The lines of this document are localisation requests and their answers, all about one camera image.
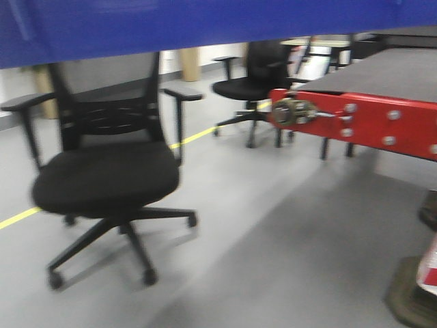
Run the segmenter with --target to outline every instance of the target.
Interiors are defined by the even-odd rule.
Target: chair caster wheel
[[[188,223],[188,227],[189,228],[194,228],[195,226],[197,226],[196,214],[193,214],[193,215],[189,216],[188,220],[187,220],[187,223]]]
[[[64,223],[65,223],[65,225],[68,226],[68,227],[75,226],[75,225],[76,225],[76,217],[75,217],[74,215],[67,214],[67,215],[64,217]]]
[[[49,271],[48,272],[48,284],[53,290],[57,290],[62,287],[64,284],[64,279],[61,275],[61,273],[56,271]]]
[[[156,271],[154,269],[148,269],[144,271],[143,283],[146,286],[152,286],[156,284],[157,281],[158,281],[158,275],[156,274]]]

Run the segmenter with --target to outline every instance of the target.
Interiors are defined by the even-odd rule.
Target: office chair
[[[288,88],[287,65],[289,62],[290,47],[284,46],[279,40],[250,42],[246,57],[246,76],[232,78],[231,62],[237,57],[220,57],[214,59],[225,65],[227,80],[216,82],[212,91],[226,98],[244,100],[246,111],[237,111],[236,116],[216,124],[214,135],[219,135],[219,127],[252,121],[248,148],[255,147],[255,128],[258,121],[267,122],[268,113],[258,111],[260,100],[268,98],[268,93],[275,88]],[[281,129],[277,129],[276,147],[281,146]]]
[[[50,262],[48,282],[53,289],[64,282],[56,270],[61,264],[116,227],[126,235],[144,266],[144,284],[155,284],[157,274],[131,222],[188,217],[189,227],[197,224],[193,210],[146,206],[178,187],[182,102],[201,99],[193,90],[164,89],[177,104],[176,158],[161,128],[158,68],[159,53],[49,64],[54,93],[24,96],[2,105],[3,110],[18,112],[23,119],[39,170],[32,189],[35,204],[64,215],[68,226],[79,216],[100,219]],[[62,152],[42,165],[29,109],[51,98],[59,107]]]

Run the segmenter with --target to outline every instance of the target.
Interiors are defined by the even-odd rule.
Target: gray floor
[[[186,106],[186,135],[230,118],[242,104],[209,93],[222,72],[185,83],[207,97]],[[163,96],[173,137],[172,100]],[[44,158],[57,149],[55,123],[39,120]],[[38,213],[0,230],[0,327],[402,327],[382,298],[405,256],[422,254],[432,233],[417,220],[436,164],[297,135],[276,149],[260,124],[256,149],[247,124],[186,145],[180,188],[157,206],[196,208],[183,220],[139,222],[158,269],[144,288],[141,266],[116,232],[62,266],[67,285],[46,285],[46,264],[88,229]],[[0,132],[0,221],[31,207],[35,170],[19,128]]]

